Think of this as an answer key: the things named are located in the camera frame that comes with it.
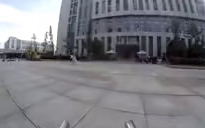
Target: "paving tile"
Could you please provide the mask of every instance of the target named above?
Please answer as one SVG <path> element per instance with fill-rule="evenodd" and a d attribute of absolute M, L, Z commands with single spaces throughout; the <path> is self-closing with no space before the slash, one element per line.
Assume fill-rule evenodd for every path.
<path fill-rule="evenodd" d="M 169 84 L 170 82 L 161 82 L 161 80 L 152 76 L 114 76 L 116 81 L 116 90 L 140 92 L 149 94 L 175 94 L 175 95 L 193 95 L 193 92 L 178 84 Z"/>
<path fill-rule="evenodd" d="M 38 102 L 49 100 L 55 96 L 57 96 L 57 94 L 42 89 L 31 90 L 28 92 L 13 92 L 14 100 L 23 109 L 37 104 Z"/>
<path fill-rule="evenodd" d="M 27 115 L 43 128 L 57 128 L 64 120 L 71 124 L 87 111 L 89 105 L 57 97 L 26 110 Z"/>
<path fill-rule="evenodd" d="M 67 92 L 65 95 L 81 100 L 83 102 L 95 103 L 104 93 L 105 91 L 102 89 L 94 89 L 90 87 L 77 87 Z"/>
<path fill-rule="evenodd" d="M 0 88 L 0 119 L 10 114 L 19 112 L 4 88 Z"/>
<path fill-rule="evenodd" d="M 111 109 L 144 113 L 142 101 L 136 94 L 110 92 L 103 97 L 99 105 Z"/>
<path fill-rule="evenodd" d="M 205 128 L 199 119 L 192 116 L 147 116 L 148 128 Z"/>
<path fill-rule="evenodd" d="M 55 83 L 47 86 L 44 89 L 60 95 L 60 94 L 64 94 L 67 91 L 71 91 L 77 87 L 79 87 L 79 86 L 75 86 L 74 84 L 70 84 L 70 83 L 67 83 L 64 81 L 57 80 Z"/>
<path fill-rule="evenodd" d="M 0 128 L 35 128 L 21 113 L 0 120 Z"/>
<path fill-rule="evenodd" d="M 123 113 L 103 108 L 94 108 L 76 128 L 124 128 L 127 120 L 133 120 L 137 128 L 145 128 L 143 115 Z"/>
<path fill-rule="evenodd" d="M 165 116 L 185 116 L 190 114 L 189 104 L 180 96 L 142 96 L 147 114 Z"/>

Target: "ground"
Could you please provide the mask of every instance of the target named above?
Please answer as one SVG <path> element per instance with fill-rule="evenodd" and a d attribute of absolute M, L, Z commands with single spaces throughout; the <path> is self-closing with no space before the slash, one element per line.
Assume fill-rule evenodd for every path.
<path fill-rule="evenodd" d="M 205 128 L 205 70 L 1 62 L 0 128 Z"/>

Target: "distant building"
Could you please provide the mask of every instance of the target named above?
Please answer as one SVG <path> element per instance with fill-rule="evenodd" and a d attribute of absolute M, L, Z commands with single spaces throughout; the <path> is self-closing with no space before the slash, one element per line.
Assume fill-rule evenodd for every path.
<path fill-rule="evenodd" d="M 43 48 L 41 43 L 36 42 L 36 44 L 37 44 L 37 49 L 39 51 L 42 51 Z M 16 37 L 9 37 L 4 47 L 5 49 L 25 51 L 33 45 L 34 45 L 33 41 L 21 40 Z"/>
<path fill-rule="evenodd" d="M 181 23 L 187 46 L 192 43 L 187 37 L 192 22 L 203 29 L 205 40 L 205 0 L 63 0 L 57 54 L 67 55 L 71 46 L 78 56 L 86 56 L 90 36 L 103 42 L 104 51 L 122 54 L 119 46 L 134 46 L 160 57 L 173 39 L 173 20 Z"/>

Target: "tree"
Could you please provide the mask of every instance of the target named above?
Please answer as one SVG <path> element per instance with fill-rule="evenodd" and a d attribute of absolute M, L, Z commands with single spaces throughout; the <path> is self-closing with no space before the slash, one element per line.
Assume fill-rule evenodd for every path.
<path fill-rule="evenodd" d="M 179 20 L 173 20 L 171 22 L 171 26 L 168 28 L 171 30 L 171 32 L 174 35 L 174 40 L 180 39 L 180 33 L 181 33 L 181 23 Z"/>
<path fill-rule="evenodd" d="M 98 39 L 88 43 L 88 50 L 94 59 L 102 59 L 104 57 L 104 44 Z"/>
<path fill-rule="evenodd" d="M 31 38 L 31 39 L 33 40 L 33 43 L 34 43 L 34 51 L 35 51 L 35 52 L 37 52 L 36 35 L 35 35 L 35 34 L 33 34 L 33 36 L 32 36 L 32 38 Z"/>
<path fill-rule="evenodd" d="M 53 34 L 52 34 L 52 27 L 51 27 L 51 25 L 49 27 L 49 36 L 50 36 L 50 42 L 51 42 L 51 49 L 52 49 L 52 52 L 54 53 L 54 42 L 53 42 Z"/>
<path fill-rule="evenodd" d="M 87 35 L 86 35 L 86 47 L 87 47 L 87 54 L 88 56 L 91 54 L 91 48 L 90 48 L 90 44 L 92 43 L 92 21 L 89 20 L 88 23 L 88 30 L 87 30 Z"/>
<path fill-rule="evenodd" d="M 194 43 L 199 43 L 201 41 L 201 34 L 202 34 L 203 30 L 202 29 L 199 29 L 197 27 L 197 25 L 195 23 L 191 23 L 189 28 L 188 28 L 188 33 L 191 37 L 191 39 L 194 39 L 195 42 Z"/>
<path fill-rule="evenodd" d="M 187 47 L 184 40 L 172 40 L 167 45 L 167 57 L 185 57 Z"/>
<path fill-rule="evenodd" d="M 205 48 L 203 44 L 194 43 L 188 48 L 188 58 L 200 58 L 205 59 Z"/>

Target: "glass facade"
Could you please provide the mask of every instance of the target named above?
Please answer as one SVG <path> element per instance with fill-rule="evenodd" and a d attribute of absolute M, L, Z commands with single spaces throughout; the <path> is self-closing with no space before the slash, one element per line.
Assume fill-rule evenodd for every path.
<path fill-rule="evenodd" d="M 107 11 L 111 12 L 111 0 L 108 0 L 107 2 Z"/>
<path fill-rule="evenodd" d="M 139 10 L 143 10 L 143 0 L 139 0 Z"/>
<path fill-rule="evenodd" d="M 161 53 L 161 36 L 157 37 L 157 56 L 161 57 L 162 53 Z"/>
<path fill-rule="evenodd" d="M 116 0 L 116 11 L 120 10 L 120 0 Z"/>
<path fill-rule="evenodd" d="M 133 9 L 137 10 L 137 2 L 136 2 L 136 0 L 132 0 L 132 3 L 133 3 Z"/>
<path fill-rule="evenodd" d="M 124 10 L 127 11 L 128 10 L 128 0 L 123 0 L 123 6 L 124 6 Z"/>
<path fill-rule="evenodd" d="M 153 37 L 149 36 L 149 56 L 153 56 Z"/>
<path fill-rule="evenodd" d="M 181 11 L 181 5 L 179 3 L 179 0 L 176 0 L 177 10 Z"/>
<path fill-rule="evenodd" d="M 95 14 L 99 13 L 99 2 L 96 2 L 96 6 L 95 6 Z"/>
<path fill-rule="evenodd" d="M 149 10 L 150 7 L 149 7 L 149 0 L 145 0 L 146 1 L 146 9 Z"/>
<path fill-rule="evenodd" d="M 112 43 L 111 37 L 107 37 L 107 51 L 111 50 L 111 43 Z"/>
<path fill-rule="evenodd" d="M 153 0 L 153 9 L 158 10 L 157 0 Z"/>
<path fill-rule="evenodd" d="M 169 3 L 169 6 L 170 6 L 170 10 L 173 11 L 174 10 L 173 1 L 168 0 L 168 3 Z"/>
<path fill-rule="evenodd" d="M 106 10 L 106 3 L 105 3 L 105 0 L 102 1 L 102 8 L 101 8 L 101 12 L 102 13 L 105 13 L 105 10 Z"/>
<path fill-rule="evenodd" d="M 166 4 L 166 0 L 162 0 L 162 4 L 163 4 L 163 10 L 167 10 L 167 4 Z"/>
<path fill-rule="evenodd" d="M 142 45 L 142 51 L 146 52 L 146 36 L 141 37 L 141 45 Z"/>
<path fill-rule="evenodd" d="M 184 7 L 184 11 L 188 12 L 188 8 L 187 8 L 187 5 L 185 3 L 185 0 L 182 0 L 182 4 L 183 4 L 183 7 Z"/>

